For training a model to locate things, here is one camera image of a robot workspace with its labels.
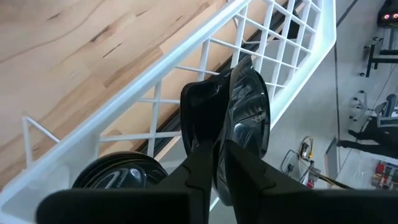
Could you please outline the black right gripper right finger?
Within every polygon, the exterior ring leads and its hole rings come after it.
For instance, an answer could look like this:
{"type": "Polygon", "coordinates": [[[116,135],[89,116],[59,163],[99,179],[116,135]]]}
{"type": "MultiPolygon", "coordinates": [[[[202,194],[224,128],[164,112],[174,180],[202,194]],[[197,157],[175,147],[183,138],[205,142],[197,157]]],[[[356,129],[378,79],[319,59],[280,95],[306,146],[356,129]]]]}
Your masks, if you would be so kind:
{"type": "Polygon", "coordinates": [[[230,140],[224,161],[238,224],[398,224],[398,192],[313,190],[230,140]]]}

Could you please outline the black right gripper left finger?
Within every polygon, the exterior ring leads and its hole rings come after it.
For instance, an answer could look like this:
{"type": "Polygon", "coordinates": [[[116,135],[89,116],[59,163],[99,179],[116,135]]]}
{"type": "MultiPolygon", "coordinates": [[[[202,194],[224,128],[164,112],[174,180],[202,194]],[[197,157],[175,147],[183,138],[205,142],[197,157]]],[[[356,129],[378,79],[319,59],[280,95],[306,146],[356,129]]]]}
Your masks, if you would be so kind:
{"type": "Polygon", "coordinates": [[[70,189],[39,203],[37,224],[208,224],[213,144],[201,143],[148,189],[70,189]]]}

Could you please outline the black teardrop mini plate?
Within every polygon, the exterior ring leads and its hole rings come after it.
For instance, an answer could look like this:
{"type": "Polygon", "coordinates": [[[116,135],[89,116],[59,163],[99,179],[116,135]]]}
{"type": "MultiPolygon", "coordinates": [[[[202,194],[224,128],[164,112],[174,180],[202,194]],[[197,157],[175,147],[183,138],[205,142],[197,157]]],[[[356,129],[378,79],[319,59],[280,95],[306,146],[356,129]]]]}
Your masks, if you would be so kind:
{"type": "Polygon", "coordinates": [[[144,189],[168,176],[154,158],[140,152],[115,152],[89,164],[74,181],[81,189],[144,189]]]}

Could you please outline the black wavy square mini plate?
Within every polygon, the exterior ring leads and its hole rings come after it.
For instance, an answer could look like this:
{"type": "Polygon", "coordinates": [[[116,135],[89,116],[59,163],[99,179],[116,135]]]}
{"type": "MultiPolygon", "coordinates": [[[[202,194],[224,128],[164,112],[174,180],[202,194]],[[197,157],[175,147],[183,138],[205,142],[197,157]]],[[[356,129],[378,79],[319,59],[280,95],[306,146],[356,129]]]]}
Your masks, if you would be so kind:
{"type": "Polygon", "coordinates": [[[262,159],[270,135],[266,84],[245,56],[234,68],[186,84],[180,94],[180,122],[185,152],[203,141],[213,144],[213,186],[219,199],[232,204],[224,166],[224,143],[231,140],[262,159]]]}

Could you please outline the grey flat panel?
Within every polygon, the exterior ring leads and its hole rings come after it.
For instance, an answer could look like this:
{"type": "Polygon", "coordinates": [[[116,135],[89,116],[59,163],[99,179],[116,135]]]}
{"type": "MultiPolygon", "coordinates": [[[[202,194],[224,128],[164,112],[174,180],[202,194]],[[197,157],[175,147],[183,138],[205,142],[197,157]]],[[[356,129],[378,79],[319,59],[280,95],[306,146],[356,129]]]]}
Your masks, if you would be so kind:
{"type": "Polygon", "coordinates": [[[338,176],[339,166],[338,166],[338,150],[337,150],[337,138],[333,138],[328,148],[324,153],[325,161],[325,172],[326,176],[332,180],[335,180],[338,176]]]}

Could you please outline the red boxes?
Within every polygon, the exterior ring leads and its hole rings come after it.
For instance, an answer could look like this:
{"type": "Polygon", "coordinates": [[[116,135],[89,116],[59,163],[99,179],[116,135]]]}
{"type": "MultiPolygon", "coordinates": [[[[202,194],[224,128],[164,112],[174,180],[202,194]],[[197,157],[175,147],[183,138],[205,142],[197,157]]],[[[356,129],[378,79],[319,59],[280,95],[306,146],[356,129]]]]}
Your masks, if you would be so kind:
{"type": "Polygon", "coordinates": [[[371,185],[377,189],[398,191],[398,166],[379,161],[372,176],[371,185]]]}

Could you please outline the person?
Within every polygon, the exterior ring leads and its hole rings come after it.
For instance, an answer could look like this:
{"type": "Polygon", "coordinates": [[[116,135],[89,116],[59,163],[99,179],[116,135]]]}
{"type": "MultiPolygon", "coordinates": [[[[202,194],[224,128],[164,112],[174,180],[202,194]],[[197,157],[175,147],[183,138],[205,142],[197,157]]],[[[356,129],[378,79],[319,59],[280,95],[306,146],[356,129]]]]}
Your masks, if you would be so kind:
{"type": "Polygon", "coordinates": [[[339,140],[337,146],[398,159],[398,127],[366,128],[362,132],[349,129],[348,134],[356,141],[339,140]]]}

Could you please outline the grey office chair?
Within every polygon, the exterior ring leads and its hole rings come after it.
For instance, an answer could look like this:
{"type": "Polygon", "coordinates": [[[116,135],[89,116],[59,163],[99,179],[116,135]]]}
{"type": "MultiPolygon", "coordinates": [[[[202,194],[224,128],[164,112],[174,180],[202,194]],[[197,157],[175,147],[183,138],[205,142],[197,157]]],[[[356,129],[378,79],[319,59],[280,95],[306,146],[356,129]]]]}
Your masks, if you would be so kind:
{"type": "Polygon", "coordinates": [[[349,116],[349,119],[357,121],[358,118],[365,115],[368,111],[371,111],[376,115],[376,124],[378,128],[394,128],[398,127],[398,95],[392,93],[387,96],[386,100],[374,108],[368,107],[367,93],[364,90],[359,91],[363,94],[363,101],[358,97],[354,97],[353,100],[356,102],[355,108],[359,110],[359,113],[354,116],[349,116]]]}

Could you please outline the black stand with casters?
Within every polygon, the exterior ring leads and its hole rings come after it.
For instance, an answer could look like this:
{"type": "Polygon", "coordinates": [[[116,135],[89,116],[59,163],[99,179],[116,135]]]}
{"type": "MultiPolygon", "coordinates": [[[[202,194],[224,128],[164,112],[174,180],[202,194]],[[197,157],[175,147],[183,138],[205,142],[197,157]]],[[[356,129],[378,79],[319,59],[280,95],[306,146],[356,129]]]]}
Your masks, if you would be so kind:
{"type": "Polygon", "coordinates": [[[385,49],[384,39],[373,37],[372,43],[364,46],[364,56],[366,61],[366,71],[361,72],[359,76],[368,78],[371,70],[377,70],[379,64],[397,64],[398,47],[394,46],[393,41],[389,41],[385,49]]]}

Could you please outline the black device pink lights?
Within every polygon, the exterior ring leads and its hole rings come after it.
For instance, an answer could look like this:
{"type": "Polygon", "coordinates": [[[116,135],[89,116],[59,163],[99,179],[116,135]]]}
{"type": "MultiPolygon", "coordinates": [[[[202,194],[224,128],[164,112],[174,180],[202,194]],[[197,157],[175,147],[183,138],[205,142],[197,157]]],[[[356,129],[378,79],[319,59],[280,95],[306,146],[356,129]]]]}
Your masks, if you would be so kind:
{"type": "Polygon", "coordinates": [[[378,27],[398,27],[398,0],[386,0],[377,14],[378,27]]]}

